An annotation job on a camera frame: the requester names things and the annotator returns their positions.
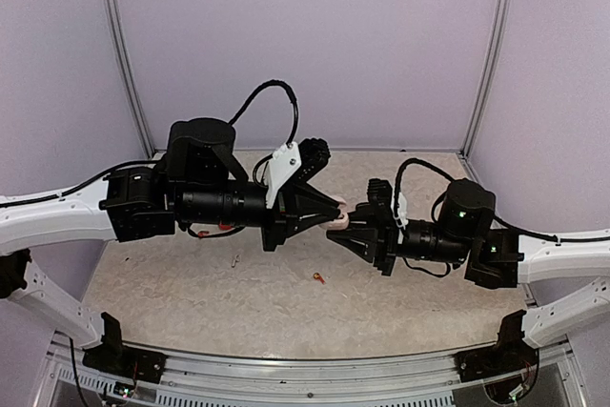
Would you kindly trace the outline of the pink earbud charging case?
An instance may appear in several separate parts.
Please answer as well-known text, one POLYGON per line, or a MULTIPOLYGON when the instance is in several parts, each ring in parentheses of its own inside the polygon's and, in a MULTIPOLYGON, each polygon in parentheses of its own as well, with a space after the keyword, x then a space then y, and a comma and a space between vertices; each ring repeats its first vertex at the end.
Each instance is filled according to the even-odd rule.
POLYGON ((349 226, 347 202, 337 195, 332 195, 332 199, 338 203, 339 216, 332 221, 319 224, 319 227, 325 231, 343 231, 349 226))

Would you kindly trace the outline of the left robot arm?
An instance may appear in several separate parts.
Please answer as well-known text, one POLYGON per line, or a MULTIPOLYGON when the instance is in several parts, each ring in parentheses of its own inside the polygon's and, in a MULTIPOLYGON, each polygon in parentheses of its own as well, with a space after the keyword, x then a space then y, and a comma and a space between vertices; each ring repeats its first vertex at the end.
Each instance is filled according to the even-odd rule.
POLYGON ((234 156, 228 122, 175 122, 168 149, 155 161, 131 161, 70 189, 1 201, 1 295, 44 316, 116 374, 133 353, 119 322, 95 314, 49 281, 31 258, 36 246, 75 240, 129 242, 195 224, 229 231, 255 227, 267 252, 313 226, 343 229, 341 201, 311 186, 330 152, 321 139, 289 142, 271 155, 263 184, 251 181, 234 156))

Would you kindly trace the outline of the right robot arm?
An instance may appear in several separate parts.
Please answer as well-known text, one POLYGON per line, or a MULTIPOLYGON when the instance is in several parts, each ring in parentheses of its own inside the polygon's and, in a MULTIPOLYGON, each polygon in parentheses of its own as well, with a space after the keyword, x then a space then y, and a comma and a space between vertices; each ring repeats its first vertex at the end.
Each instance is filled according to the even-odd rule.
POLYGON ((609 233, 534 234, 503 223, 493 228, 496 197, 469 179, 449 183, 436 220, 410 219, 405 197, 386 180, 372 179, 368 199, 349 213, 349 224, 330 230, 343 246, 383 275, 397 259, 465 269, 467 280, 496 290, 554 278, 588 277, 570 295, 506 316, 498 342, 487 353, 490 367, 510 371, 525 354, 609 312, 609 233))

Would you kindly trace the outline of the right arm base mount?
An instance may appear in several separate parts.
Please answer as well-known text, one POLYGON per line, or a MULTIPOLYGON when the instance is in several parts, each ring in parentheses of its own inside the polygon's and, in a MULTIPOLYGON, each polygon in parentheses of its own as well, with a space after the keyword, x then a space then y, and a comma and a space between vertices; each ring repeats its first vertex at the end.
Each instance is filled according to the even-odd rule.
POLYGON ((505 316, 495 343, 457 352, 454 361, 461 382, 500 376, 526 369, 539 363, 539 350, 525 342, 521 329, 526 312, 516 311, 505 316))

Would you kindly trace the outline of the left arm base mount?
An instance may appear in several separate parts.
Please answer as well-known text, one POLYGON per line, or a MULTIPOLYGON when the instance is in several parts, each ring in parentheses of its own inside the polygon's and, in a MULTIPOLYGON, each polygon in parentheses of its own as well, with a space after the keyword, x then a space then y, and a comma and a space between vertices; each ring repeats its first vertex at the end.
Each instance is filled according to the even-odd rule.
POLYGON ((123 342, 120 322, 104 312, 100 343, 84 351, 83 364, 103 373, 129 378, 133 382, 159 384, 167 356, 163 353, 128 346, 123 342))

